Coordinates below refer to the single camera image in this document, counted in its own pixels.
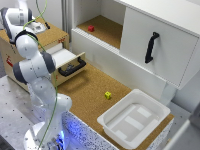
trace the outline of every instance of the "yellow object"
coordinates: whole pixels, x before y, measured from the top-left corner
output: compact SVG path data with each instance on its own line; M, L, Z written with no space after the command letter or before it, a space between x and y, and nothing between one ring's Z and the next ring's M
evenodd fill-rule
M106 99L110 99L111 98L111 93L110 92L106 92L105 93L105 97L106 97Z

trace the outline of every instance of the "white plastic bin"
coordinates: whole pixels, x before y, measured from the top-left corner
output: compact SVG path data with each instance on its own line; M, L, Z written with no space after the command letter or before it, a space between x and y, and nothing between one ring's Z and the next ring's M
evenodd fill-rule
M152 97L133 90L97 120L122 147L136 149L169 113L169 108Z

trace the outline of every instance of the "white robotic arm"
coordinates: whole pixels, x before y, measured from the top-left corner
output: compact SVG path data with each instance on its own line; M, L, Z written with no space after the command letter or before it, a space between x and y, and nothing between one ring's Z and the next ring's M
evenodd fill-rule
M32 20L32 12L27 8L26 0L19 1L19 8L3 8L0 16L10 42L16 45L19 54L25 58L14 64L15 77L28 85L32 103L46 108L45 124L38 132L37 140L48 150L65 149L65 145L58 147L55 139L62 131L61 114L71 108L72 101L66 95L56 94L50 80L50 74L55 71L54 59L46 52L39 52L37 37L32 29L26 27L23 30L24 24Z

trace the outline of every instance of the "cabinet handle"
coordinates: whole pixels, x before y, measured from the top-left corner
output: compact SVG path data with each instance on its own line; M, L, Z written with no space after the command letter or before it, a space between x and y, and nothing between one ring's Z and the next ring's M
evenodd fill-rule
M160 35L156 32L153 32L153 36L151 37L150 41L149 41L149 45L147 48L147 53L146 53L146 57L145 57L145 63L148 64L149 62L151 62L153 60L153 57L151 57L151 53L153 50L153 46L154 46L154 40L157 39Z
M83 68L86 65L86 62L84 60L82 60L81 57L78 57L78 62L80 64L70 70L63 71L62 68L60 67L60 68L58 68L58 72L62 76L67 77L67 76L73 74L74 72L78 71L79 69Z

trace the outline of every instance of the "brown countertop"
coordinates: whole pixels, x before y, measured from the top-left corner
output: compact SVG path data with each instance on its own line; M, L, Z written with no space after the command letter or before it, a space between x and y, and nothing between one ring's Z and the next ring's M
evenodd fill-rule
M112 93L110 100L104 97L104 93L107 91ZM87 64L83 72L60 85L58 92L72 98L73 105L70 110L72 113L119 149L123 150L121 146L105 134L102 126L97 122L97 118L131 92L130 88L92 65ZM174 116L170 114L136 150L145 150L173 118Z

